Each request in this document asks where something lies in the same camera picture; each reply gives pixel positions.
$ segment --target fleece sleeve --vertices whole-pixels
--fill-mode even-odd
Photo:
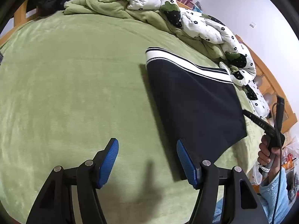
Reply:
[[[260,194],[259,199],[262,203],[264,211],[266,213],[268,222],[271,223],[272,216],[275,208],[275,202],[278,192],[278,183],[279,183],[279,173],[275,178],[269,183],[268,178],[266,178],[260,185]],[[281,184],[279,191],[278,204],[275,214],[274,223],[279,224],[285,218],[286,214],[289,211],[289,199],[288,191],[286,189],[286,171],[281,168]]]

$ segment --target person's arm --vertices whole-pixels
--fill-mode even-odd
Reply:
[[[260,144],[260,149],[258,155],[258,162],[262,165],[266,165],[270,162],[270,152],[267,149],[267,137],[262,137],[262,143]],[[278,147],[272,148],[272,153],[276,154],[276,157],[273,161],[271,169],[268,173],[268,177],[264,179],[261,183],[260,190],[260,201],[264,208],[265,214],[267,216],[268,222],[271,223],[273,212],[276,203],[276,197],[278,192],[278,183],[279,183],[279,171],[280,171],[280,149]],[[285,169],[281,169],[281,183],[280,183],[280,192],[278,198],[278,204],[276,208],[275,214],[275,223],[280,223],[289,210],[289,199],[288,199],[288,191],[286,189],[286,172]]]

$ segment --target person's hand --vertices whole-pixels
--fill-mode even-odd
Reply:
[[[270,162],[270,152],[267,148],[268,142],[270,141],[269,137],[267,137],[266,135],[263,135],[262,137],[262,143],[260,144],[260,151],[258,153],[259,157],[258,157],[258,162],[261,165],[267,165],[267,163]],[[276,155],[273,164],[271,166],[271,169],[268,173],[268,177],[269,177],[269,183],[275,178],[276,174],[279,172],[280,170],[280,148],[279,147],[273,147],[271,149],[271,152],[274,153]]]

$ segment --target wooden headboard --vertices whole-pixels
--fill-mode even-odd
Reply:
[[[243,40],[236,35],[236,38],[241,41],[244,45],[246,45]],[[271,73],[271,71],[268,69],[268,67],[263,63],[263,61],[257,56],[256,53],[252,51],[248,45],[246,45],[247,48],[250,51],[250,54],[255,62],[257,75],[262,78],[262,84],[259,86],[259,90],[263,95],[266,93],[269,93],[271,95],[279,95],[285,99],[285,107],[284,107],[284,116],[283,116],[283,124],[281,132],[285,133],[288,131],[296,122],[297,117],[296,114],[292,111],[290,103],[288,102],[288,99],[286,98],[286,95],[284,94],[282,88],[278,84],[277,80]],[[275,97],[273,97],[272,103],[269,105],[270,109],[272,110],[273,104],[276,102]]]
[[[25,0],[25,2],[14,13],[13,28],[10,31],[8,31],[2,38],[0,38],[0,45],[2,45],[18,27],[20,27],[21,25],[25,24],[26,22],[38,17],[38,10],[37,10],[36,14],[33,14],[30,17],[26,18],[27,2],[28,2],[28,0]],[[183,3],[177,2],[177,4],[179,5],[179,7],[190,9],[188,6],[186,6]],[[238,35],[236,35],[236,38],[239,41],[242,41],[243,44],[245,44],[243,42],[243,40]],[[266,67],[266,65],[262,62],[262,60],[252,51],[252,49],[250,49],[249,47],[248,47],[248,49],[249,49],[249,51],[252,55],[252,58],[256,64],[257,75],[260,76],[263,81],[262,85],[259,87],[261,93],[263,95],[265,95],[266,93],[270,93],[271,95],[278,94],[285,98],[285,114],[284,114],[284,122],[282,125],[282,132],[284,133],[284,132],[288,131],[297,122],[296,115],[292,111],[291,106],[290,106],[282,88],[276,81],[273,74]]]

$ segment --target green blanket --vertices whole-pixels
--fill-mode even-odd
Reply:
[[[213,61],[219,62],[226,59],[220,45],[212,44],[200,37],[192,38],[188,36],[182,29],[172,25],[161,10],[129,10],[127,4],[126,0],[70,0],[64,5],[64,14],[102,14],[115,18],[136,19],[151,24],[159,30],[176,35],[180,40]]]
[[[149,46],[218,67],[152,25],[94,14],[57,12],[29,22],[0,48],[0,200],[13,218],[26,222],[53,167],[76,167],[116,137],[119,154],[98,192],[107,222],[188,221],[197,191],[175,171],[148,83]],[[245,119],[248,136],[218,166],[248,171],[256,161],[263,132]]]

